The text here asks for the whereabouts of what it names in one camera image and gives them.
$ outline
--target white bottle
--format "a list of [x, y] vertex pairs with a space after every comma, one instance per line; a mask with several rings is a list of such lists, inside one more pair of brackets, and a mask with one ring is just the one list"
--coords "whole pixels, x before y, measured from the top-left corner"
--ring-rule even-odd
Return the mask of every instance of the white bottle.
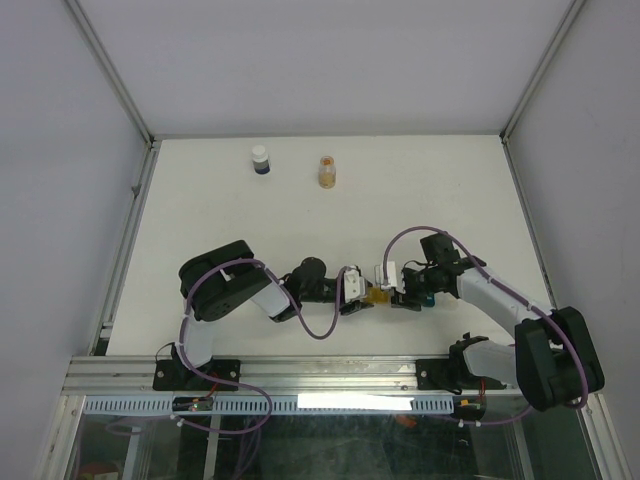
[[259, 175], [269, 173], [271, 170], [269, 165], [269, 153], [264, 145], [256, 145], [251, 149], [251, 158], [253, 160], [253, 169]]

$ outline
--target yellow object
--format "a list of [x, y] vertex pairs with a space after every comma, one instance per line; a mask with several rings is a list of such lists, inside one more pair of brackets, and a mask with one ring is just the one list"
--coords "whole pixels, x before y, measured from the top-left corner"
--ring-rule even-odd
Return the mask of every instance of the yellow object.
[[367, 297], [364, 299], [367, 303], [389, 303], [389, 292], [386, 290], [380, 290], [378, 287], [371, 287], [367, 292]]
[[333, 188], [336, 184], [336, 166], [333, 157], [322, 157], [318, 170], [318, 183], [322, 188]]

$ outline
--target white strip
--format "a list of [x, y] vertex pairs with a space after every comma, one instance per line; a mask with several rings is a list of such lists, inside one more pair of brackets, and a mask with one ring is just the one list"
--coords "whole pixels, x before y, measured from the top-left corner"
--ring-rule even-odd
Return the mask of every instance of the white strip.
[[354, 410], [411, 411], [413, 397], [383, 397], [380, 395], [347, 393], [301, 393], [298, 408], [337, 408]]

